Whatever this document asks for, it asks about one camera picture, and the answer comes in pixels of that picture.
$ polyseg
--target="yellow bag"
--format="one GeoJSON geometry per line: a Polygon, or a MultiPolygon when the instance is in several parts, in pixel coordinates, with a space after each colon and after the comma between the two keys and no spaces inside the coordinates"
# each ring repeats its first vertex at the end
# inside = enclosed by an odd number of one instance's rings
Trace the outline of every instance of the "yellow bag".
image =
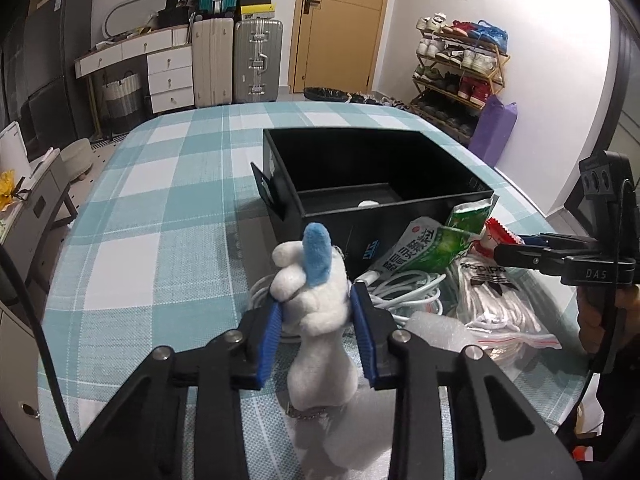
{"type": "Polygon", "coordinates": [[[14,190],[14,170],[3,171],[0,174],[0,210],[6,209],[14,202],[11,196],[14,190]]]}

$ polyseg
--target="wooden door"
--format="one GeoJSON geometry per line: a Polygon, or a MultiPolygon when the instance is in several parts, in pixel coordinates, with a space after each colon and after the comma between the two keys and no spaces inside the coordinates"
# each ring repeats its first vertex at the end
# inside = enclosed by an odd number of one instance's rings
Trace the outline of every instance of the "wooden door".
{"type": "Polygon", "coordinates": [[[293,91],[305,86],[367,91],[385,3],[302,0],[293,91]]]}

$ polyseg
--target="blue gripper pad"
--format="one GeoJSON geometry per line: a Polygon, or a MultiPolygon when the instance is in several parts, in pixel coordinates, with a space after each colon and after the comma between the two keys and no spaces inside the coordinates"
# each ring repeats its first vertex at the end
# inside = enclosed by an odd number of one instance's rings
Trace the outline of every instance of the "blue gripper pad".
{"type": "Polygon", "coordinates": [[[271,305],[264,336],[258,346],[258,369],[255,379],[262,388],[271,375],[273,361],[276,357],[278,343],[280,342],[280,330],[282,329],[282,307],[277,301],[271,305]]]}
{"type": "Polygon", "coordinates": [[[351,285],[351,311],[353,313],[353,327],[356,333],[356,341],[358,342],[358,352],[360,353],[360,361],[362,362],[362,371],[364,377],[369,381],[371,387],[374,386],[378,378],[378,369],[376,367],[376,346],[373,341],[371,330],[364,315],[358,291],[355,285],[351,285]]]}
{"type": "Polygon", "coordinates": [[[540,236],[519,235],[525,245],[548,246],[545,240],[540,236]]]}

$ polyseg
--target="table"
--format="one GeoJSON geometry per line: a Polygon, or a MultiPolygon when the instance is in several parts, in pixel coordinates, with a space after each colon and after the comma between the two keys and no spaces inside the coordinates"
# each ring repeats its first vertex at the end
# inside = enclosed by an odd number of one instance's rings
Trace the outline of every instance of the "table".
{"type": "MultiPolygon", "coordinates": [[[[250,168],[262,160],[262,129],[313,125],[420,130],[496,190],[494,216],[506,226],[521,234],[552,231],[475,155],[395,108],[279,102],[155,118],[131,132],[105,167],[66,240],[47,301],[44,331],[78,435],[155,346],[183,351],[236,327],[248,287],[271,272],[276,243],[250,168]]],[[[586,370],[575,292],[555,278],[530,272],[529,279],[536,311],[546,311],[542,321],[564,349],[534,352],[510,377],[556,428],[577,400],[586,370]]],[[[254,479],[289,480],[309,471],[308,439],[298,438],[304,428],[284,414],[276,394],[286,387],[292,356],[290,348],[281,350],[264,390],[241,394],[254,479]]],[[[352,342],[348,351],[356,355],[352,342]]],[[[57,471],[69,448],[42,373],[38,385],[44,440],[57,471]]],[[[193,413],[192,396],[185,478],[193,476],[193,413]]]]}

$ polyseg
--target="hand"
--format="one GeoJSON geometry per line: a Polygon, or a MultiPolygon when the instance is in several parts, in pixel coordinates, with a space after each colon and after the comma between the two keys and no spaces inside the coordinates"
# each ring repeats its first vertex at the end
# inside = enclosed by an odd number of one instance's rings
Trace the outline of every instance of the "hand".
{"type": "MultiPolygon", "coordinates": [[[[596,308],[589,304],[586,290],[578,287],[578,324],[580,333],[578,337],[583,348],[590,354],[595,354],[600,348],[604,329],[600,326],[602,316],[596,308]]],[[[640,334],[640,290],[632,285],[628,288],[619,288],[616,291],[616,307],[625,308],[626,323],[625,335],[622,346],[625,346],[635,336],[640,334]]]]}

